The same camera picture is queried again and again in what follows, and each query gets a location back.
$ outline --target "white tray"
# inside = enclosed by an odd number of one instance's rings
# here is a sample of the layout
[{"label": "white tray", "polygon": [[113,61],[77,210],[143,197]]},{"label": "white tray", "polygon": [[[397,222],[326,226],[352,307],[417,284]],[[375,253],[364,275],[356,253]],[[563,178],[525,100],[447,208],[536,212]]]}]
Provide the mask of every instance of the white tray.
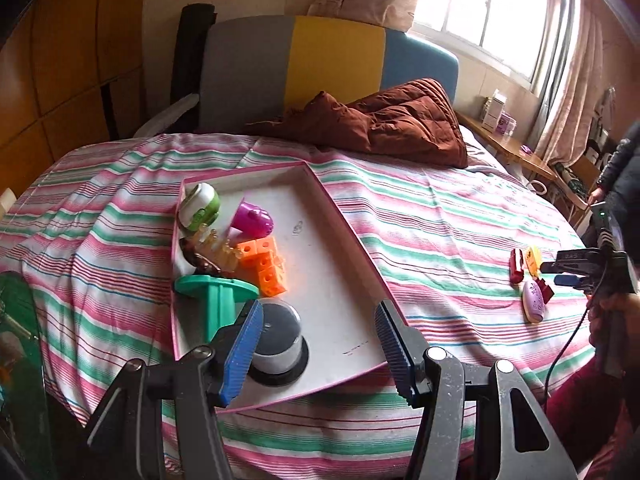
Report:
[{"label": "white tray", "polygon": [[[228,227],[243,198],[271,214],[272,236],[278,254],[285,260],[289,288],[278,298],[300,314],[302,333],[309,346],[308,365],[296,382],[274,388],[247,377],[227,411],[305,396],[384,364],[374,310],[381,300],[391,299],[391,293],[308,165],[294,162],[215,171],[210,177],[184,180],[180,200],[198,182],[208,182],[220,196],[220,216],[213,224],[219,232]],[[172,242],[174,278],[193,272],[178,245],[183,235],[176,220]],[[176,359],[205,342],[199,303],[179,294],[172,297]]]}]

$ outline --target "window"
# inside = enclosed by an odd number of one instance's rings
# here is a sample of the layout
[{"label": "window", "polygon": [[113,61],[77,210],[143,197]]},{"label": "window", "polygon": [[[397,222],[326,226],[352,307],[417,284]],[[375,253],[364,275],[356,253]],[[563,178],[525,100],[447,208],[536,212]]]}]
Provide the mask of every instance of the window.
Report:
[{"label": "window", "polygon": [[419,0],[412,30],[481,60],[491,58],[532,81],[547,0]]}]

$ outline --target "striped bedsheet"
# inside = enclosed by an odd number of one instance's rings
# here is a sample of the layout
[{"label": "striped bedsheet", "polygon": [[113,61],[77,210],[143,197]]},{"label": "striped bedsheet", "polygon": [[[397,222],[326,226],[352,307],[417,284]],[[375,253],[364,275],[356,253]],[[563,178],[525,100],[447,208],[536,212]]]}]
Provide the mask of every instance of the striped bedsheet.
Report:
[{"label": "striped bedsheet", "polygon": [[[476,364],[510,359],[540,392],[584,309],[578,292],[556,288],[545,320],[526,324],[518,289],[508,283],[511,248],[536,244],[552,258],[580,246],[549,203],[495,171],[274,139],[177,134],[75,150],[0,222],[0,270],[20,272],[33,289],[50,393],[85,422],[128,359],[171,358],[170,242],[182,179],[292,160],[309,163],[409,322],[430,342]],[[553,387],[591,355],[584,326],[556,367]],[[469,441],[474,406],[465,413]],[[380,369],[219,420],[238,478],[396,478],[420,415]],[[163,428],[167,463],[178,468],[169,404]]]}]

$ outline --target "person's hand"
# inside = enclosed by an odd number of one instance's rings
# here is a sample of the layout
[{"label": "person's hand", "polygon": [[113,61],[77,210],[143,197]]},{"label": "person's hand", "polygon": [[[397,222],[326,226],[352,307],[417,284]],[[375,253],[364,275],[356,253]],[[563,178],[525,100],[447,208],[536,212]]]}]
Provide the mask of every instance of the person's hand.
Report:
[{"label": "person's hand", "polygon": [[593,205],[596,202],[602,202],[604,200],[604,195],[604,189],[602,189],[601,187],[597,187],[596,189],[591,191],[591,194],[587,199],[587,205]]},{"label": "person's hand", "polygon": [[602,339],[602,313],[617,310],[625,315],[628,345],[625,366],[640,366],[640,296],[637,294],[614,294],[593,305],[589,310],[589,343],[596,346]]}]

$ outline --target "wooden desk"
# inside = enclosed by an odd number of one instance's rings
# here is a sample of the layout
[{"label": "wooden desk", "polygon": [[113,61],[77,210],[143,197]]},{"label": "wooden desk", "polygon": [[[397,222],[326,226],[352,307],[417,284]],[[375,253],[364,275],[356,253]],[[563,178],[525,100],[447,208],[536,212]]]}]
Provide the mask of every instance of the wooden desk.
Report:
[{"label": "wooden desk", "polygon": [[554,182],[558,175],[546,163],[544,163],[537,155],[527,155],[520,149],[521,143],[513,137],[504,137],[494,134],[482,126],[482,123],[476,119],[456,112],[458,122],[469,128],[473,133],[482,137],[492,148],[495,148],[504,158],[510,162],[516,162],[523,168],[533,171],[541,175],[551,182]]}]

